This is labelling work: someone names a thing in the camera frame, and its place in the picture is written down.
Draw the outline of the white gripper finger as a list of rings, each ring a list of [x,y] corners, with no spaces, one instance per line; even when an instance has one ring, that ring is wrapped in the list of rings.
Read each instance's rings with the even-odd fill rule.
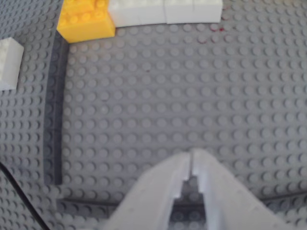
[[[293,230],[260,202],[213,155],[192,151],[192,174],[203,195],[209,230]]]
[[[190,177],[191,154],[175,154],[145,171],[104,225],[105,230],[166,230],[174,201]]]

